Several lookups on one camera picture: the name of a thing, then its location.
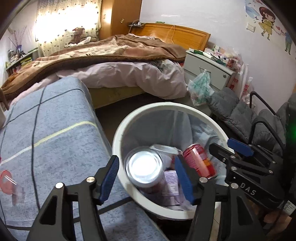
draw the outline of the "trash can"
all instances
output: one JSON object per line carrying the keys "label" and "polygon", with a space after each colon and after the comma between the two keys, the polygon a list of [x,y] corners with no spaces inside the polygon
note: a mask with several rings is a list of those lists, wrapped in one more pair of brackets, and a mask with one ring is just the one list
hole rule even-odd
{"label": "trash can", "polygon": [[225,164],[211,156],[208,147],[217,143],[233,152],[227,146],[227,140],[221,127],[201,111],[183,104],[161,102],[136,109],[120,123],[113,139],[112,153],[120,161],[118,178],[135,202],[158,217],[186,220],[193,219],[195,210],[178,211],[157,205],[130,182],[123,166],[127,154],[139,146],[161,144],[184,151],[191,144],[198,143],[207,152],[221,183],[221,177],[226,175]]}

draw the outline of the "yellow stripe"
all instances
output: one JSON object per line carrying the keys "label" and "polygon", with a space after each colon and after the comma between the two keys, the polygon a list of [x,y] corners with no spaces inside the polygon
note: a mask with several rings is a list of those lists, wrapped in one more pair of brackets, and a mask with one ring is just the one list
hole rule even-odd
{"label": "yellow stripe", "polygon": [[[94,126],[95,128],[98,129],[98,127],[97,127],[96,124],[94,124],[94,123],[92,123],[92,122],[90,122],[90,121],[82,121],[82,122],[76,123],[76,124],[74,124],[74,125],[72,125],[72,126],[69,126],[69,127],[65,128],[65,129],[62,129],[62,130],[60,130],[60,131],[57,131],[57,132],[55,132],[55,133],[53,133],[53,134],[51,134],[51,135],[49,135],[49,136],[47,136],[47,137],[42,138],[41,140],[39,140],[38,142],[36,142],[36,143],[34,144],[34,147],[37,147],[37,146],[39,146],[40,144],[42,144],[43,142],[48,141],[49,139],[51,139],[51,138],[53,138],[53,137],[56,137],[56,136],[58,136],[58,135],[60,135],[60,134],[62,134],[62,133],[65,133],[65,132],[67,132],[67,131],[73,129],[74,127],[81,126],[81,125],[86,125],[86,124],[88,124],[88,125],[92,125],[92,126]],[[28,151],[28,150],[31,150],[31,149],[32,149],[32,146],[28,146],[28,147],[26,147],[25,149],[22,149],[22,150],[19,151],[18,153],[14,154],[13,156],[9,157],[8,159],[2,161],[2,162],[0,163],[0,166],[3,165],[4,163],[7,163],[7,162],[11,161],[13,158],[19,156],[20,154],[22,154],[22,153],[24,153],[24,152],[26,152],[26,151]]]}

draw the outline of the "white trash can rim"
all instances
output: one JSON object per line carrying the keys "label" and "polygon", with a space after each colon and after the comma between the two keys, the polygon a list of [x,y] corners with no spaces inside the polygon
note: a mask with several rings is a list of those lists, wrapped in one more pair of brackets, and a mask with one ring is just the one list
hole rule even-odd
{"label": "white trash can rim", "polygon": [[[130,113],[119,125],[119,127],[116,130],[113,144],[112,144],[112,154],[117,155],[119,157],[119,171],[118,171],[118,178],[124,187],[124,189],[127,191],[127,193],[133,198],[135,202],[137,202],[140,206],[142,206],[147,211],[154,213],[157,216],[161,216],[165,219],[171,219],[171,220],[186,220],[186,219],[193,219],[194,217],[194,210],[190,211],[176,211],[172,210],[166,207],[162,207],[157,205],[156,203],[150,201],[146,197],[144,197],[137,188],[130,182],[128,179],[124,167],[123,167],[123,160],[124,157],[121,156],[121,142],[123,139],[124,134],[129,129],[129,127],[140,117],[143,115],[157,110],[177,110],[184,113],[187,113],[189,115],[195,116],[199,118],[201,121],[209,125],[218,135],[222,143],[224,144],[224,147],[228,149],[229,151],[233,152],[232,149],[230,149],[227,146],[227,140],[228,137],[225,134],[225,132],[222,130],[222,128],[210,117],[208,117],[206,114],[202,113],[201,111],[194,109],[192,107],[173,103],[173,102],[160,102],[160,103],[153,103],[148,104],[145,106],[142,106],[132,113]],[[215,208],[219,207],[220,203],[216,203]]]}

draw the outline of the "wooden wardrobe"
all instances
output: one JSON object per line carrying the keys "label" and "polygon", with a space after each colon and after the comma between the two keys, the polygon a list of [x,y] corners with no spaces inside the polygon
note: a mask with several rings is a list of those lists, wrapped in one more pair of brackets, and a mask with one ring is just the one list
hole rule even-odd
{"label": "wooden wardrobe", "polygon": [[140,18],[142,0],[102,0],[99,39],[128,34],[128,23]]}

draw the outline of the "yellow dress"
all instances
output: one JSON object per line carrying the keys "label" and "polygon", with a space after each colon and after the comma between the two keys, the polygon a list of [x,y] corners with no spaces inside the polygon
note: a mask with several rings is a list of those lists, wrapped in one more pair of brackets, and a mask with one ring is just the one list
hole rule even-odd
{"label": "yellow dress", "polygon": [[260,27],[264,29],[268,34],[272,35],[272,22],[264,19],[263,23],[259,23]]}

